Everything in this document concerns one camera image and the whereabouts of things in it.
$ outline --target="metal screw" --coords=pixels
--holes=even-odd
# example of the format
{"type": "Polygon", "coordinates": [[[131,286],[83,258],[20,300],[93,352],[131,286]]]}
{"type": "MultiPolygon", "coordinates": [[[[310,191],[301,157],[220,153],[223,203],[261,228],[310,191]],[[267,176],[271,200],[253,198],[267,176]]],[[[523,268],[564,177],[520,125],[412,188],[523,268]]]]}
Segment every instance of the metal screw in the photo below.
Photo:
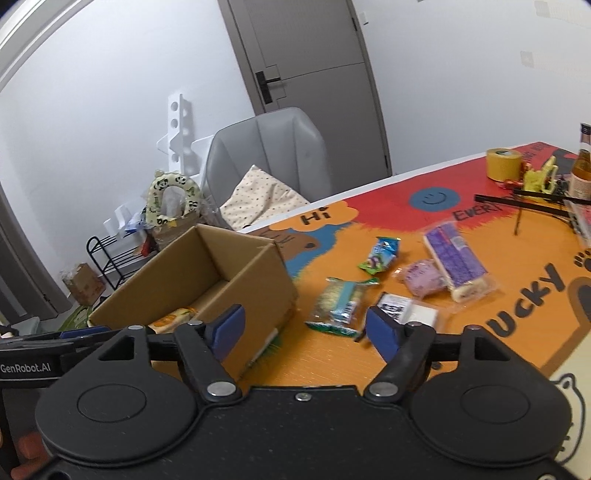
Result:
{"type": "Polygon", "coordinates": [[[376,382],[369,386],[369,393],[374,397],[393,397],[398,393],[398,387],[390,382],[376,382]]]}
{"type": "Polygon", "coordinates": [[[295,394],[295,399],[297,401],[310,401],[312,400],[312,395],[307,392],[300,392],[295,394]]]}
{"type": "Polygon", "coordinates": [[[230,382],[214,382],[207,386],[207,392],[214,397],[227,397],[236,391],[236,385],[230,382]]]}

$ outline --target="black metal rack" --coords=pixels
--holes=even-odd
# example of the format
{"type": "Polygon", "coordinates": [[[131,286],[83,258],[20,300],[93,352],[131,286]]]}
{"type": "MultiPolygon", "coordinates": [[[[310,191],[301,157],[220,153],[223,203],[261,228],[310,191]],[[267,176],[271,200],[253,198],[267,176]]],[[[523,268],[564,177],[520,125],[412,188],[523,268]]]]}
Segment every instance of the black metal rack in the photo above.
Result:
{"type": "Polygon", "coordinates": [[[120,239],[133,235],[134,233],[135,232],[127,232],[123,237],[106,236],[104,238],[99,238],[97,236],[91,236],[86,242],[86,251],[88,252],[88,255],[113,290],[119,288],[129,277],[140,269],[140,266],[125,273],[122,272],[122,269],[133,264],[135,261],[146,257],[143,257],[139,253],[135,253],[138,249],[137,246],[127,249],[117,255],[111,255],[107,247],[113,245],[120,239]],[[98,252],[102,252],[107,259],[103,265],[101,265],[100,261],[96,258],[98,252]],[[113,272],[115,272],[117,276],[114,283],[109,278],[109,274],[113,274],[113,272]]]}

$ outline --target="open cardboard box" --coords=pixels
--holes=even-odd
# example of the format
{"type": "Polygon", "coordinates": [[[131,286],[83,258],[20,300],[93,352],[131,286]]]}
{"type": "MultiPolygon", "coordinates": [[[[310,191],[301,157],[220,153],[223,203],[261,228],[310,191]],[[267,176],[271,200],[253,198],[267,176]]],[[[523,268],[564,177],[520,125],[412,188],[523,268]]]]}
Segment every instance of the open cardboard box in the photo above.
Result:
{"type": "MultiPolygon", "coordinates": [[[[181,307],[211,322],[235,303],[246,311],[242,338],[223,362],[238,379],[269,336],[288,320],[297,297],[273,240],[207,225],[192,227],[118,288],[90,316],[120,329],[149,325],[181,307]]],[[[178,376],[176,364],[155,368],[178,376]]]]}

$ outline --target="polka dot cushion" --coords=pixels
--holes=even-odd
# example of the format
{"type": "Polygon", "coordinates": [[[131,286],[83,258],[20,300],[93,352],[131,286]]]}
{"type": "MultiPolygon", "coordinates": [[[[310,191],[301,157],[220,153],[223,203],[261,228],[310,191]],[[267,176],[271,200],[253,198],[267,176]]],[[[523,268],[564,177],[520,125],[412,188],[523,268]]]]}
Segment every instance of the polka dot cushion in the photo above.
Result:
{"type": "Polygon", "coordinates": [[[253,165],[220,211],[228,225],[240,230],[309,203],[295,190],[253,165]]]}

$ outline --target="blue gripper pad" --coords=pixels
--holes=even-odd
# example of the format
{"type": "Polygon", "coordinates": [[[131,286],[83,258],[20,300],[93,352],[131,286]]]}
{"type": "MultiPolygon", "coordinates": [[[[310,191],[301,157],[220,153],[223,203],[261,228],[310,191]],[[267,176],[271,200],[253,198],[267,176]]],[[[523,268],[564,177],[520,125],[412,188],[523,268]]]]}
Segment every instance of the blue gripper pad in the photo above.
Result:
{"type": "Polygon", "coordinates": [[[378,307],[371,307],[365,315],[365,332],[386,363],[401,346],[402,329],[402,325],[378,307]]]}
{"type": "Polygon", "coordinates": [[[242,305],[232,305],[205,328],[204,339],[213,356],[222,362],[244,333],[246,311],[242,305]]]}
{"type": "Polygon", "coordinates": [[[108,332],[109,330],[109,327],[104,326],[81,328],[78,330],[67,330],[66,332],[61,332],[60,338],[77,338],[83,335],[93,335],[95,333],[108,332]]]}

